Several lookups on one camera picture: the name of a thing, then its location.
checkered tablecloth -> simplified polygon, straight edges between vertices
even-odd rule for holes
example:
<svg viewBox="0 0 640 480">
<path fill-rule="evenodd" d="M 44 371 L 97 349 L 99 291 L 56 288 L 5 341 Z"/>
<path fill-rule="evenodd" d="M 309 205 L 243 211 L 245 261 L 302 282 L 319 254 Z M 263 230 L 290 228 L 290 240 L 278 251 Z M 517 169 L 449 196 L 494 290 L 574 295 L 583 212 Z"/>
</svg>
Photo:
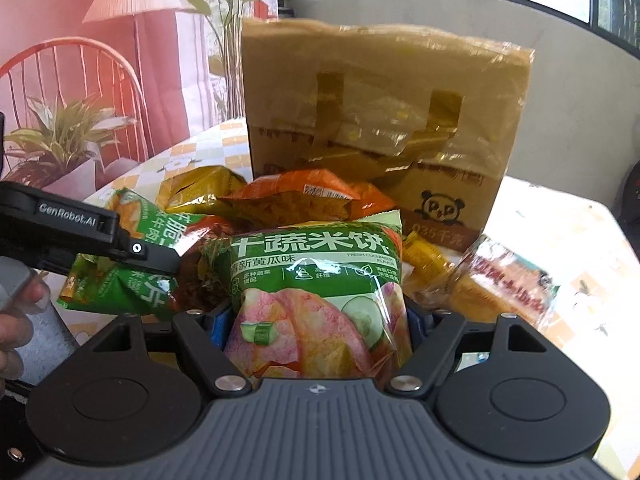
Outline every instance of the checkered tablecloth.
<svg viewBox="0 0 640 480">
<path fill-rule="evenodd" d="M 193 168 L 213 165 L 226 166 L 247 181 L 253 179 L 246 123 L 243 120 L 227 121 L 176 144 L 99 189 L 87 198 L 86 202 L 102 206 L 114 190 L 123 187 L 128 187 L 155 202 L 163 180 Z M 64 281 L 64 276 L 46 277 L 53 297 L 59 296 Z M 103 314 L 65 310 L 62 307 L 58 307 L 58 311 L 81 344 L 114 318 Z"/>
<path fill-rule="evenodd" d="M 223 123 L 185 140 L 96 192 L 88 202 L 102 205 L 121 187 L 153 202 L 164 179 L 212 164 L 224 164 L 252 179 L 242 121 Z M 601 204 L 505 177 L 486 233 L 545 269 L 560 285 L 545 335 L 607 393 L 611 423 L 596 460 L 615 478 L 634 480 L 640 474 L 640 264 L 617 222 Z M 64 278 L 51 276 L 47 281 L 55 294 Z M 113 319 L 60 312 L 80 342 Z"/>
</svg>

snack bag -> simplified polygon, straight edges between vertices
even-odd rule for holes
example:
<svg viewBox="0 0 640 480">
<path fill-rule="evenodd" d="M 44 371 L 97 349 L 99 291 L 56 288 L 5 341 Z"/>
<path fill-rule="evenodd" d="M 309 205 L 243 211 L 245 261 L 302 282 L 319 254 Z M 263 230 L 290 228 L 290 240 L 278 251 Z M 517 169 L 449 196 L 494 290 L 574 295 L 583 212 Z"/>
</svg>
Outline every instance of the snack bag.
<svg viewBox="0 0 640 480">
<path fill-rule="evenodd" d="M 384 380 L 409 358 L 399 214 L 365 220 L 202 246 L 238 310 L 225 354 L 247 377 Z"/>
<path fill-rule="evenodd" d="M 426 288 L 433 281 L 453 267 L 453 264 L 437 246 L 411 231 L 402 244 L 402 259 L 413 267 L 408 281 L 414 286 Z M 406 291 L 408 284 L 402 282 Z"/>
<path fill-rule="evenodd" d="M 164 213 L 128 189 L 117 191 L 106 207 L 120 214 L 120 225 L 132 237 L 175 248 L 181 256 L 178 276 L 150 274 L 108 258 L 80 254 L 59 304 L 99 314 L 154 314 L 164 320 L 190 308 L 210 310 L 225 299 L 219 286 L 204 286 L 199 278 L 198 247 L 208 238 L 240 232 L 236 225 L 217 216 Z"/>
<path fill-rule="evenodd" d="M 544 270 L 483 235 L 450 273 L 415 299 L 470 321 L 495 322 L 501 313 L 513 312 L 540 330 L 552 313 L 554 292 Z"/>
<path fill-rule="evenodd" d="M 225 200 L 238 216 L 261 228 L 355 220 L 395 207 L 373 184 L 352 186 L 328 170 L 261 176 Z"/>
<path fill-rule="evenodd" d="M 235 193 L 246 181 L 225 166 L 205 166 L 168 178 L 160 185 L 156 205 L 166 213 L 229 217 L 231 208 L 219 197 Z"/>
</svg>

barcode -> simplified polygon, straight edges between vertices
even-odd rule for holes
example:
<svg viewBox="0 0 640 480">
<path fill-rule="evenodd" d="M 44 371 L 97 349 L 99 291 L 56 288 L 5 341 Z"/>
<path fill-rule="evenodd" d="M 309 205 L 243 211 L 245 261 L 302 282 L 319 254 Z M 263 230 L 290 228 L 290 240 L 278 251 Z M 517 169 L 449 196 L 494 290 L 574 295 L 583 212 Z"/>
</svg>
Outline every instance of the barcode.
<svg viewBox="0 0 640 480">
<path fill-rule="evenodd" d="M 305 184 L 305 189 L 303 192 L 305 195 L 321 196 L 324 198 L 353 198 L 349 195 L 345 195 L 344 193 L 334 191 L 333 189 L 327 189 L 320 186 L 312 186 L 311 184 Z"/>
</svg>

finger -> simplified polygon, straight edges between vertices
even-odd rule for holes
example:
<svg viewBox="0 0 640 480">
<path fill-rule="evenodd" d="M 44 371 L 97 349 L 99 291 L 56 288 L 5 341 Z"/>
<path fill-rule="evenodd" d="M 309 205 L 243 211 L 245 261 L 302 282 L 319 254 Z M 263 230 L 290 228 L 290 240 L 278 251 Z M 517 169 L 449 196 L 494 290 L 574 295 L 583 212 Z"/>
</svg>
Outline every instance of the finger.
<svg viewBox="0 0 640 480">
<path fill-rule="evenodd" d="M 37 314 L 46 309 L 49 299 L 49 287 L 38 276 L 34 276 L 14 299 L 13 306 L 25 314 Z"/>
<path fill-rule="evenodd" d="M 18 352 L 15 350 L 0 352 L 0 377 L 15 381 L 22 376 L 23 372 L 24 365 Z"/>
<path fill-rule="evenodd" d="M 20 310 L 10 307 L 0 312 L 0 350 L 20 348 L 31 341 L 33 325 Z"/>
</svg>

cucumber image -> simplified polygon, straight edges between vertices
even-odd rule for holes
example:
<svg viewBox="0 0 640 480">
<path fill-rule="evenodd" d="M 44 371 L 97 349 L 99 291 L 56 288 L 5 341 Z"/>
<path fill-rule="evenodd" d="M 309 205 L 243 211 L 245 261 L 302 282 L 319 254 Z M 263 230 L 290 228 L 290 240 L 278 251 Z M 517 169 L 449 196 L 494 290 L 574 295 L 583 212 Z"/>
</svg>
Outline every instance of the cucumber image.
<svg viewBox="0 0 640 480">
<path fill-rule="evenodd" d="M 371 350 L 384 332 L 378 304 L 366 296 L 356 296 L 344 305 L 342 313 L 351 320 L 367 349 Z"/>
</svg>

